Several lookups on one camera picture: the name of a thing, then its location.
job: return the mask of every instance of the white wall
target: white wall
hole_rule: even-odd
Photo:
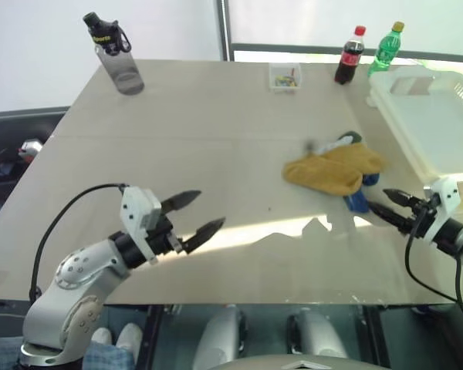
[[[118,19],[135,58],[221,58],[215,0],[0,0],[0,112],[73,103],[100,64],[88,12]]]
[[[402,50],[463,55],[463,0],[229,0],[232,41],[343,46],[365,25],[376,48],[395,21]]]

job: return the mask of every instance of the small clear container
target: small clear container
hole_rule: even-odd
[[[294,92],[302,85],[299,63],[269,63],[269,88],[275,92]]]

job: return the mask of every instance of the shoe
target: shoe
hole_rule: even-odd
[[[129,323],[123,327],[115,346],[126,349],[128,352],[132,353],[133,363],[137,364],[141,342],[142,330],[140,330],[137,325]]]
[[[96,343],[101,343],[102,345],[112,345],[113,338],[111,336],[110,330],[107,328],[99,328],[91,337],[91,341],[95,341]]]

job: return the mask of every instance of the beige table surface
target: beige table surface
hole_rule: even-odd
[[[302,88],[284,95],[268,91],[266,64],[138,64],[146,89],[132,97],[96,72],[2,208],[0,298],[27,299],[35,249],[63,205],[116,181],[160,199],[202,190],[170,215],[179,234],[227,220],[195,254],[136,269],[111,303],[442,302],[407,276],[405,239],[394,228],[374,215],[354,218],[341,198],[281,178],[307,141],[321,145],[356,130],[389,162],[380,183],[364,189],[367,198],[388,203],[384,187],[423,195],[384,119],[365,104],[363,67],[351,85],[338,86],[335,66],[302,65]],[[43,289],[70,251],[121,229],[119,206],[118,191],[103,190],[72,208],[46,246]],[[412,267],[454,294],[451,258],[418,240]]]

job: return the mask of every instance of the yellow cloth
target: yellow cloth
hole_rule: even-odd
[[[362,143],[339,146],[322,156],[309,154],[306,158],[287,163],[283,177],[290,183],[346,196],[362,187],[364,174],[380,173],[384,159]]]
[[[283,177],[290,183],[338,196],[356,193],[362,186],[360,171],[315,154],[287,163]]]
[[[364,175],[381,173],[384,168],[383,157],[362,143],[338,146],[322,156],[328,160],[345,163]]]

